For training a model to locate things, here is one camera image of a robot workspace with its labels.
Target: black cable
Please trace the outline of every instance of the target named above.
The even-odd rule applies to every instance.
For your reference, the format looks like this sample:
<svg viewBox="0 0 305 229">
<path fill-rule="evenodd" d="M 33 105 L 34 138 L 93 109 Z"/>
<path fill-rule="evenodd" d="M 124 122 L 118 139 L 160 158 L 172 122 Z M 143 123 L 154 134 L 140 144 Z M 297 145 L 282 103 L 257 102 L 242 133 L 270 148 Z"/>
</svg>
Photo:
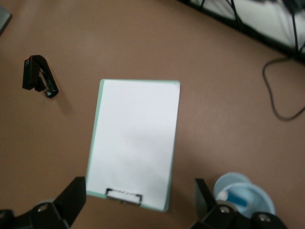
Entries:
<svg viewBox="0 0 305 229">
<path fill-rule="evenodd" d="M 297 41 L 297 34 L 296 34 L 296 26 L 295 26 L 295 14 L 292 14 L 292 24 L 294 26 L 294 35 L 295 35 L 295 52 L 299 52 L 299 43 Z"/>
<path fill-rule="evenodd" d="M 275 116 L 278 119 L 280 119 L 282 121 L 292 121 L 295 118 L 297 118 L 301 113 L 303 113 L 305 111 L 305 107 L 303 107 L 299 112 L 297 112 L 295 115 L 293 115 L 291 117 L 284 117 L 284 116 L 280 115 L 278 113 L 278 111 L 276 110 L 276 108 L 275 108 L 275 103 L 274 103 L 274 99 L 273 99 L 273 93 L 272 93 L 270 84 L 269 84 L 269 82 L 267 80 L 266 73 L 265 73 L 267 66 L 269 66 L 271 64 L 279 63 L 279 62 L 288 61 L 288 60 L 294 58 L 295 56 L 297 56 L 302 51 L 302 49 L 305 47 L 305 42 L 304 42 L 304 44 L 302 45 L 301 49 L 299 50 L 299 48 L 298 48 L 298 40 L 297 40 L 297 33 L 296 33 L 295 16 L 294 16 L 294 14 L 292 15 L 292 21 L 293 21 L 293 26 L 294 26 L 295 51 L 296 51 L 296 53 L 294 55 L 292 55 L 292 56 L 287 56 L 287 57 L 284 57 L 284 58 L 280 58 L 280 59 L 275 59 L 275 60 L 269 61 L 263 67 L 263 79 L 264 79 L 264 82 L 265 82 L 265 84 L 267 86 L 267 89 L 268 89 L 268 93 L 269 93 L 269 96 L 270 96 L 271 107 L 272 107 L 273 113 L 275 114 Z"/>
<path fill-rule="evenodd" d="M 241 19 L 240 19 L 240 17 L 239 17 L 238 14 L 237 14 L 236 7 L 235 7 L 235 4 L 234 4 L 234 0 L 231 0 L 231 2 L 229 2 L 229 0 L 225 0 L 225 1 L 226 1 L 226 2 L 231 6 L 231 8 L 233 9 L 234 16 L 235 16 L 235 20 L 236 20 L 236 23 L 237 23 L 237 27 L 238 27 L 239 31 L 242 31 Z"/>
</svg>

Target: screw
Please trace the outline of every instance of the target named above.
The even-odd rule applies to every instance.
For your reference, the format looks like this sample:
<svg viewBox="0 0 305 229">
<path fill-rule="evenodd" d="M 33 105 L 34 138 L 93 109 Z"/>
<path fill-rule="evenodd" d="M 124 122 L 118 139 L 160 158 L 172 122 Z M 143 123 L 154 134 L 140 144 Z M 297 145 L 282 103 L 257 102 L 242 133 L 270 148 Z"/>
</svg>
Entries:
<svg viewBox="0 0 305 229">
<path fill-rule="evenodd" d="M 258 217 L 259 217 L 259 219 L 261 220 L 261 221 L 266 221 L 266 222 L 270 222 L 271 220 L 270 220 L 270 218 L 267 216 L 267 215 L 265 215 L 265 214 L 259 214 L 258 215 Z"/>
<path fill-rule="evenodd" d="M 222 213 L 230 213 L 229 208 L 227 208 L 227 207 L 225 207 L 225 206 L 221 206 L 219 209 L 220 209 L 220 211 L 221 211 Z"/>
<path fill-rule="evenodd" d="M 48 208 L 48 204 L 44 204 L 44 205 L 41 205 L 39 208 L 38 208 L 38 212 L 41 212 L 41 211 L 44 211 Z"/>
</svg>

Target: brown table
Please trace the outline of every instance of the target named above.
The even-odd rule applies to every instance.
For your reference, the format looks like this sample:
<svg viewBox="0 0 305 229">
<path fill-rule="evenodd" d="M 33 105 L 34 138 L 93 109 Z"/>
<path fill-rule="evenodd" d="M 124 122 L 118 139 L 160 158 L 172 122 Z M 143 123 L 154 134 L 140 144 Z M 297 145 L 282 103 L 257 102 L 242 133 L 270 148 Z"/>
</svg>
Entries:
<svg viewBox="0 0 305 229">
<path fill-rule="evenodd" d="M 88 196 L 74 229 L 187 228 L 193 184 L 229 171 L 272 197 L 291 229 L 305 227 L 305 114 L 272 113 L 262 66 L 281 54 L 177 1 L 11 1 L 0 36 L 0 209 L 16 215 L 85 176 L 103 78 L 179 80 L 170 208 L 166 213 Z M 53 99 L 21 88 L 23 62 L 44 56 Z M 267 70 L 280 113 L 305 104 L 305 67 Z"/>
</svg>

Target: white object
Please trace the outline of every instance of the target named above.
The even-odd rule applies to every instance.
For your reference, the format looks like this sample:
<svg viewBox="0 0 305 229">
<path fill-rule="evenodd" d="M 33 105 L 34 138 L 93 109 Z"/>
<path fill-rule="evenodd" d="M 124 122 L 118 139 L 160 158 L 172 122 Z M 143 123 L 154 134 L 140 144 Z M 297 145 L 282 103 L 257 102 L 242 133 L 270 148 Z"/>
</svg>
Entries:
<svg viewBox="0 0 305 229">
<path fill-rule="evenodd" d="M 180 94 L 178 81 L 102 80 L 87 172 L 87 194 L 168 209 Z"/>
</svg>

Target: plastic cup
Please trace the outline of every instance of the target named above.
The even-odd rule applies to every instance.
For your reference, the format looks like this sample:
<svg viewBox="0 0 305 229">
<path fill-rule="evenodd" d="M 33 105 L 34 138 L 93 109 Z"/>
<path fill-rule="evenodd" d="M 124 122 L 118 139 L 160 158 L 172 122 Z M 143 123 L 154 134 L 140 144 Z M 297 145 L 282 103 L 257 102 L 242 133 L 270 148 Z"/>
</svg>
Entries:
<svg viewBox="0 0 305 229">
<path fill-rule="evenodd" d="M 247 218 L 255 212 L 268 212 L 275 215 L 271 198 L 260 187 L 240 173 L 227 173 L 221 176 L 214 186 L 216 200 L 229 201 Z"/>
</svg>

